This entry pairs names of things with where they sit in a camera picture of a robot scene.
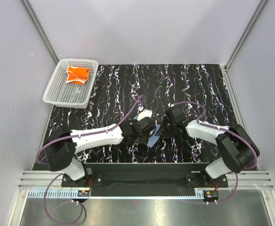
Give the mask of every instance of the orange cloth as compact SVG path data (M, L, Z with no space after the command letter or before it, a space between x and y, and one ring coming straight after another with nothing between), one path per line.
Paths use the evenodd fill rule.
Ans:
M69 66L67 68L67 81L66 83L76 83L83 85L88 79L90 75L90 70L88 68L83 67L73 67Z

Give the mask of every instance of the gray wall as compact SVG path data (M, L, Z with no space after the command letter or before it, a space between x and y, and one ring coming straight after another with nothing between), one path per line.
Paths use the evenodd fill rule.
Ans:
M269 1L230 68L259 165L275 187L275 0Z
M259 0L30 0L58 57L225 64Z
M19 0L0 0L0 226L36 152L55 65Z

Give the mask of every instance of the black and white patterned surface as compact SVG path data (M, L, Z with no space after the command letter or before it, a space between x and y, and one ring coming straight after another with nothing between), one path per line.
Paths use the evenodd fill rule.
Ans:
M207 109L204 120L219 125L236 123L219 65L101 65L99 66L89 105L86 109L55 107L46 137L57 127L92 129L117 123L139 95L145 95L145 109L153 111L161 122L171 104L195 101ZM187 116L202 111L184 106ZM138 113L134 111L131 119ZM146 145L106 145L78 153L87 162L209 162L217 157L215 145L176 136L161 139L149 148Z

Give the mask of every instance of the purple cable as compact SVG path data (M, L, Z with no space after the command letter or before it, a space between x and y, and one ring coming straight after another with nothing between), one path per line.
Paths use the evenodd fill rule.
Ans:
M182 105L182 104L191 104L191 105L196 105L198 107L201 107L203 109L203 113L201 115L199 115L196 119L197 123L199 125L202 125L202 126L205 126L205 127L209 127L209 128L212 128L212 129L217 129L218 130L218 126L212 126L212 125L209 125L207 123L203 123L203 122L200 122L199 119L202 118L205 114L206 114L206 110L204 108L204 106L200 105L199 103L196 103L196 102L191 102L191 101L184 101L184 102L179 102L179 103L176 103L174 105ZM231 134L232 136L236 137L237 139L241 140L243 143L245 143L245 145L251 150L253 156L254 156L254 164L250 167L247 167L246 169L251 169L253 167L256 167L257 166L257 163L258 163L258 158L257 158L257 154L256 154L256 151L255 149L249 144L249 142L247 142L244 138L242 138L241 136L239 136L238 134L235 134L234 132L228 130L228 129L224 129L224 128L220 128L221 131L224 131L226 133L229 133Z
M81 218L82 216L82 213L83 213L83 209L84 209L84 206L82 205L82 203L78 202L78 204L80 205L81 207L81 213L79 214L79 216L77 217L77 219L75 219L73 222L70 222L70 223L63 223L63 222L60 222L60 221L57 221L55 219L53 219L49 212L48 212L48 209L47 209L47 205L46 205L46 197L47 197L47 194L48 194L48 190L49 190L49 187L52 185L52 183L60 176L62 176L63 173L60 173L58 176L56 176L48 185L47 189L45 190L45 193L44 193L44 196L43 196L43 207L44 207L44 211L46 213L46 215L48 216L48 218L55 222L56 224L59 224L59 225L73 225L73 224L76 224L78 222L78 220Z
M113 127L111 127L110 129L108 129L107 131L112 131L114 130L116 127L118 127L122 122L124 122L132 113L133 109L136 107L136 105L138 104L139 101L142 101L141 106L144 105L145 102L145 96L144 95L140 95L138 97L138 99L134 102L133 106L131 107L131 109L129 110L129 112ZM106 130L102 130L102 131L97 131L97 132L91 132L91 133L83 133L81 134L81 137L85 137L85 136L89 136L89 135L95 135L95 134L100 134L100 133L106 133ZM72 135L72 136L66 136L66 137L61 137L58 138L56 140L52 140L51 142L48 142L46 145L44 145L38 152L37 152L37 156L36 156L36 161L40 164L44 164L46 165L47 162L46 161L41 161L40 160L40 154L41 152L46 149L47 147L51 146L52 144L61 141L61 140L66 140L66 139L70 139L70 138L77 138L79 137L79 135Z

